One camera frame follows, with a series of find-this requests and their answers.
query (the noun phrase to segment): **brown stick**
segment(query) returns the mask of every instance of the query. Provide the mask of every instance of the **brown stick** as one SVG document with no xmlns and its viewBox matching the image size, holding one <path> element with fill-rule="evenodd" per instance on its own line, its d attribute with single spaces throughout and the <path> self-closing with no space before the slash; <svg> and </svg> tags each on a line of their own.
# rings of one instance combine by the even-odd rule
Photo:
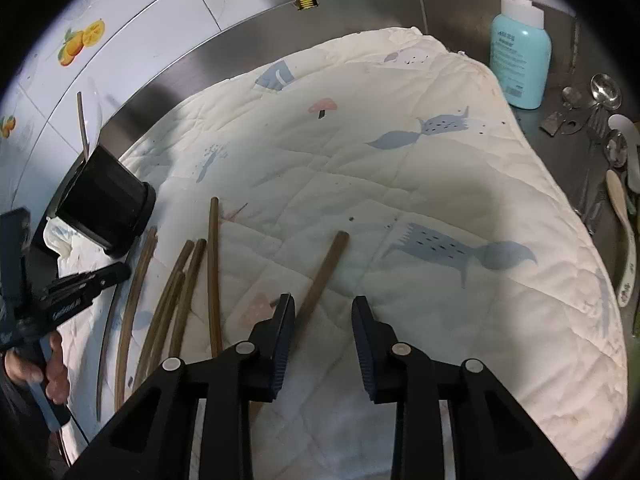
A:
<svg viewBox="0 0 640 480">
<path fill-rule="evenodd" d="M 156 311 L 154 312 L 154 316 L 151 319 L 151 323 L 149 324 L 149 329 L 146 331 L 145 342 L 142 344 L 142 350 L 140 351 L 140 359 L 138 360 L 138 367 L 136 368 L 136 376 L 133 380 L 133 390 L 137 390 L 142 381 L 146 379 L 146 366 L 149 362 L 149 355 L 151 354 L 151 349 L 153 348 L 154 341 L 156 339 L 156 333 L 158 332 L 158 326 L 160 325 L 160 319 L 162 317 L 162 313 L 166 309 L 167 302 L 169 300 L 169 293 L 171 292 L 171 287 L 175 279 L 175 275 L 179 270 L 184 268 L 184 264 L 187 262 L 187 258 L 193 251 L 194 243 L 191 240 L 187 240 L 180 251 L 180 255 L 174 263 L 174 268 L 171 270 L 169 274 L 169 278 L 166 280 L 164 284 L 164 289 L 162 290 L 162 295 L 160 296 L 160 300 L 158 301 L 158 306 L 156 307 Z"/>
<path fill-rule="evenodd" d="M 140 259 L 138 260 L 136 272 L 133 274 L 131 288 L 129 289 L 129 297 L 127 298 L 124 313 L 122 314 L 122 327 L 120 328 L 120 341 L 118 343 L 118 356 L 116 358 L 116 389 L 114 393 L 114 406 L 116 411 L 120 409 L 124 402 L 124 380 L 127 373 L 127 357 L 129 356 L 133 318 L 136 315 L 136 308 L 138 307 L 138 300 L 140 299 L 140 291 L 142 290 L 142 283 L 145 280 L 146 270 L 148 269 L 149 262 L 158 243 L 156 231 L 156 228 L 152 227 L 146 234 L 145 244 L 142 246 Z"/>
<path fill-rule="evenodd" d="M 133 255 L 136 254 L 136 248 L 138 247 L 139 237 L 136 237 L 131 244 L 131 248 L 127 253 L 127 257 L 124 260 L 126 266 L 131 266 Z M 100 359 L 98 360 L 98 380 L 95 384 L 95 416 L 98 422 L 100 422 L 100 416 L 102 415 L 102 381 L 104 380 L 104 367 L 107 361 L 107 349 L 109 347 L 109 339 L 111 338 L 111 327 L 113 325 L 113 318 L 116 313 L 116 306 L 120 301 L 120 295 L 122 293 L 122 287 L 124 282 L 116 285 L 107 311 L 107 322 L 104 325 L 104 335 L 102 336 L 102 345 L 100 346 Z"/>
<path fill-rule="evenodd" d="M 207 249 L 207 241 L 202 238 L 196 242 L 196 248 L 193 250 L 191 261 L 189 262 L 189 269 L 187 270 L 187 277 L 185 279 L 182 293 L 180 294 L 180 302 L 178 303 L 178 309 L 175 313 L 174 331 L 171 334 L 171 342 L 169 343 L 169 357 L 180 357 L 180 350 L 182 348 L 182 338 L 184 336 L 184 328 L 187 325 L 187 316 L 191 309 L 191 297 L 193 296 L 193 289 L 196 286 L 198 279 L 198 271 L 200 270 L 200 263 L 204 256 L 204 251 Z"/>
<path fill-rule="evenodd" d="M 169 300 L 167 301 L 166 309 L 162 313 L 162 317 L 160 319 L 160 325 L 158 326 L 158 335 L 156 336 L 156 339 L 153 343 L 151 356 L 149 357 L 149 364 L 146 370 L 147 375 L 151 375 L 160 364 L 160 357 L 162 356 L 162 349 L 164 348 L 164 342 L 166 341 L 166 334 L 167 332 L 169 332 L 171 318 L 174 316 L 175 306 L 178 303 L 178 298 L 180 298 L 183 286 L 184 272 L 179 270 L 175 275 L 171 291 L 169 292 Z"/>
<path fill-rule="evenodd" d="M 207 293 L 209 299 L 209 342 L 211 357 L 222 352 L 222 328 L 220 327 L 220 275 L 218 270 L 218 197 L 211 199 L 209 207 L 209 243 L 207 247 Z"/>
<path fill-rule="evenodd" d="M 329 247 L 327 254 L 324 256 L 324 260 L 314 276 L 314 280 L 311 282 L 311 286 L 306 291 L 305 299 L 302 300 L 302 305 L 296 314 L 296 324 L 293 331 L 293 339 L 289 347 L 289 355 L 295 351 L 300 345 L 301 334 L 311 319 L 311 315 L 316 307 L 316 303 L 322 296 L 322 292 L 329 282 L 335 267 L 338 266 L 342 253 L 344 252 L 347 244 L 349 243 L 349 233 L 345 231 L 338 231 L 335 235 L 334 241 Z M 261 402 L 252 402 L 249 408 L 249 418 L 253 422 L 260 413 L 262 407 Z"/>
</svg>

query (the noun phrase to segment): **orange fruit decal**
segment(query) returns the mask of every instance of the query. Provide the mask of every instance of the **orange fruit decal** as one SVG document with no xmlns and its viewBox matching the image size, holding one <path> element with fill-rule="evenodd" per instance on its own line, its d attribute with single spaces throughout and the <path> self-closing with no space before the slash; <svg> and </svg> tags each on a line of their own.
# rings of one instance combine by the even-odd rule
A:
<svg viewBox="0 0 640 480">
<path fill-rule="evenodd" d="M 60 65 L 62 66 L 70 65 L 75 57 L 76 56 L 70 56 L 69 54 L 66 53 L 66 43 L 60 49 L 60 52 L 58 52 L 58 62 L 60 62 Z"/>
<path fill-rule="evenodd" d="M 58 52 L 58 62 L 62 66 L 68 66 L 80 54 L 86 46 L 94 46 L 104 34 L 104 21 L 97 20 L 85 30 L 71 30 L 65 32 L 62 48 Z"/>
<path fill-rule="evenodd" d="M 9 138 L 11 131 L 15 128 L 15 117 L 10 115 L 4 120 L 4 117 L 0 117 L 0 132 L 5 139 Z"/>
<path fill-rule="evenodd" d="M 75 57 L 80 54 L 80 51 L 84 47 L 82 44 L 82 32 L 76 32 L 74 36 L 66 42 L 65 52 L 68 56 Z"/>
<path fill-rule="evenodd" d="M 84 46 L 94 46 L 98 41 L 100 41 L 103 34 L 104 21 L 97 20 L 82 32 L 82 44 L 84 44 Z"/>
</svg>

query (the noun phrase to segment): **white cloth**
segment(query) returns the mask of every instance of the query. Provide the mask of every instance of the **white cloth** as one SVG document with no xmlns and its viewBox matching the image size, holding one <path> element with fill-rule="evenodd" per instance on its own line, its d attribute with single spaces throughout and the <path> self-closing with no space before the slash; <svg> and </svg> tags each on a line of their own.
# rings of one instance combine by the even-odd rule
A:
<svg viewBox="0 0 640 480">
<path fill-rule="evenodd" d="M 252 427 L 258 480 L 386 478 L 395 407 L 364 392 L 350 326 L 357 294 L 431 358 L 484 361 L 578 473 L 619 427 L 626 356 L 602 261 L 495 77 L 436 39 L 390 28 L 292 54 L 186 99 L 122 161 L 158 192 L 127 382 L 180 248 L 207 236 L 211 196 L 225 218 L 226 345 L 281 292 L 300 306 L 336 231 L 351 235 L 278 399 Z M 72 245 L 62 273 L 108 262 L 84 238 Z M 187 362 L 210 357 L 206 290 L 203 265 Z M 62 329 L 70 405 L 89 434 L 100 428 L 95 371 L 110 299 Z M 118 333 L 116 323 L 104 418 Z M 64 436 L 76 456 L 76 430 Z"/>
</svg>

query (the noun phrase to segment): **light blue bottle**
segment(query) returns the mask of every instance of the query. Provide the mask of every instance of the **light blue bottle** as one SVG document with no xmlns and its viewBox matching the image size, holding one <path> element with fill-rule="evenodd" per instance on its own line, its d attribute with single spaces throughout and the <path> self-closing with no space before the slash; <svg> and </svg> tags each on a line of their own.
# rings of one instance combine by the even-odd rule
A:
<svg viewBox="0 0 640 480">
<path fill-rule="evenodd" d="M 509 104 L 533 110 L 540 106 L 551 60 L 545 13 L 531 0 L 501 0 L 491 26 L 489 67 Z"/>
</svg>

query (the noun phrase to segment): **fork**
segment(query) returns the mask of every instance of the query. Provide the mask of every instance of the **fork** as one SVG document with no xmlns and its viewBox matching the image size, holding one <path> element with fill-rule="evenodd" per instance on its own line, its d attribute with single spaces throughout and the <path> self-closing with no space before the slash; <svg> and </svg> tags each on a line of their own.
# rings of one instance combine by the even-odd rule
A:
<svg viewBox="0 0 640 480">
<path fill-rule="evenodd" d="M 593 159 L 593 154 L 595 151 L 595 147 L 597 144 L 602 143 L 602 139 L 606 133 L 607 129 L 607 113 L 604 111 L 601 105 L 596 105 L 593 110 L 593 113 L 590 115 L 587 123 L 585 124 L 587 130 L 587 136 L 589 137 L 589 151 L 587 152 L 587 170 L 584 174 L 584 179 L 582 180 L 582 185 L 580 186 L 580 191 L 578 195 L 578 203 L 574 208 L 574 211 L 580 216 L 580 220 L 584 222 L 587 218 L 586 214 L 586 204 L 587 204 L 587 193 L 589 192 L 589 177 L 591 170 L 591 162 Z"/>
</svg>

